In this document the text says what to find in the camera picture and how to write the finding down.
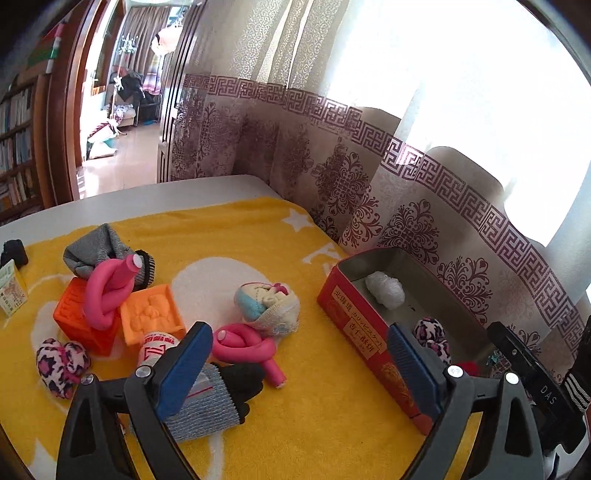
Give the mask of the small leopard plush toy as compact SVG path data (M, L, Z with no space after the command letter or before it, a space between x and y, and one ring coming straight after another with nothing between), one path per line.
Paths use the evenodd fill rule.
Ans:
M61 343L55 338L44 340L36 351L36 366L43 384L57 398L69 400L91 359L76 341Z

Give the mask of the clear zip bag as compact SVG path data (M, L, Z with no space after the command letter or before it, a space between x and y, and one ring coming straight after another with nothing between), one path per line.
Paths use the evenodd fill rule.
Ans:
M153 367L168 349L178 344L179 340L169 333L154 331L146 334L143 337L143 343L138 353L137 366L147 365ZM190 399L204 395L206 392L211 392L212 390L213 384L211 379L207 377L204 371L201 371L186 398Z

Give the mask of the grey black knit glove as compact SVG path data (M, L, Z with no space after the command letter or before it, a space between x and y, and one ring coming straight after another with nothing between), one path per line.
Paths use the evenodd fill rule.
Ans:
M245 423L249 400L263 391L263 368L245 363L206 363L178 413L164 423L177 443L228 430Z

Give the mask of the dark orange rubber cube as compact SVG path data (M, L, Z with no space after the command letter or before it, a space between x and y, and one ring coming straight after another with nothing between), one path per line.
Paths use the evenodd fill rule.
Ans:
M113 324L106 330L91 328L83 313L86 284L80 278L70 280L53 312L53 319L70 341L80 343L90 353L108 357L120 328L120 315L118 310L114 311Z

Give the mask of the large leopard plush toy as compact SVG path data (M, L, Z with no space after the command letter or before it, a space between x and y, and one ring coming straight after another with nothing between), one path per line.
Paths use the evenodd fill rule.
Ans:
M422 318L415 325L413 335L421 346L432 350L445 365L452 363L445 329L437 319Z

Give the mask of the light orange rubber cube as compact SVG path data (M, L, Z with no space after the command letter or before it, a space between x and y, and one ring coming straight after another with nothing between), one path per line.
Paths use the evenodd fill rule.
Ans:
M131 293L119 307L124 342L143 343L144 337L162 332L181 340L186 334L183 319L168 284Z

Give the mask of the pink foam knot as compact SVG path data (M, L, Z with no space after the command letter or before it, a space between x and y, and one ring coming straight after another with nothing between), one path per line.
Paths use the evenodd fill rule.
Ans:
M105 260L96 266L87 281L83 304L83 313L91 328L106 330L112 325L116 309L132 293L135 277L142 266L138 254Z
M276 343L263 338L259 332L245 324L234 323L214 331L211 355L228 364L257 364L266 373L266 380L274 388L281 388L287 377L274 360Z

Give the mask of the green medicine box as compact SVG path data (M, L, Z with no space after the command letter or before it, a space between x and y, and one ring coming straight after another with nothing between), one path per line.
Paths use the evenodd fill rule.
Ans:
M6 318L10 318L28 300L26 286L16 264L9 260L0 269L0 305Z

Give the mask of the white plastic bag wad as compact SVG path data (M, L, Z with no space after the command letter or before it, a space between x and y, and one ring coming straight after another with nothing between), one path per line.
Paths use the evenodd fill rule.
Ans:
M367 275L365 284L377 303L389 310L397 309L405 302L406 294L402 283L382 271Z

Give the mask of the black knit sock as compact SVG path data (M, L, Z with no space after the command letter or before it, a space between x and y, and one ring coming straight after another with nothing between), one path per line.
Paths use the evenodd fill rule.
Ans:
M11 239L3 244L0 267L13 262L17 270L27 265L29 260L23 242L20 239Z

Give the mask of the pastel socks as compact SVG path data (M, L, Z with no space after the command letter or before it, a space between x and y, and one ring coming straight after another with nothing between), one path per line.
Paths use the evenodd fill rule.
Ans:
M300 325L300 299L284 283L245 283L235 292L235 306L242 322L264 337L283 338Z

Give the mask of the yellow white blanket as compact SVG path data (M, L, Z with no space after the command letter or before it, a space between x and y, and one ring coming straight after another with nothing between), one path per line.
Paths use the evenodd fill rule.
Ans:
M1 321L1 424L35 477L51 479L68 403L43 385L35 353L60 338L53 319L69 279L63 251L82 230L42 216L22 276L27 302ZM280 341L286 385L250 402L242 425L181 449L204 479L397 479L423 435L318 306L344 252L300 207L264 199L161 213L114 224L129 246L154 257L186 324L239 321L244 283L283 282L301 302L297 332Z

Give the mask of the red biscuit tin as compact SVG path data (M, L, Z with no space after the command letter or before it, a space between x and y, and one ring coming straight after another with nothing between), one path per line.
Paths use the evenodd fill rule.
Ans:
M423 434L433 422L417 404L400 362L387 350L391 324L413 329L425 317L438 320L452 359L474 363L483 375L489 372L485 361L493 351L486 334L492 322L508 325L530 348L539 342L538 335L526 333L506 315L510 295L501 291L495 278L499 268L487 254L444 252L432 258L397 246L342 250L345 257L329 272L318 304ZM377 271L401 282L401 306L389 309L370 293L366 279Z

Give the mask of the patterned lace curtain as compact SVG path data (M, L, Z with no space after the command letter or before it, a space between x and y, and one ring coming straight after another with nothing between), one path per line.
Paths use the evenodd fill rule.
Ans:
M555 1L196 1L165 178L252 175L590 373L590 67Z

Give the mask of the wooden door frame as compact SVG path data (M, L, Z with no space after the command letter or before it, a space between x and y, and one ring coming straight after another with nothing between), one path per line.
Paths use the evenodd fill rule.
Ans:
M122 1L81 1L69 14L49 79L46 110L47 160L52 206L79 198L77 170L80 146L83 84L91 44L102 39L99 27L110 22Z

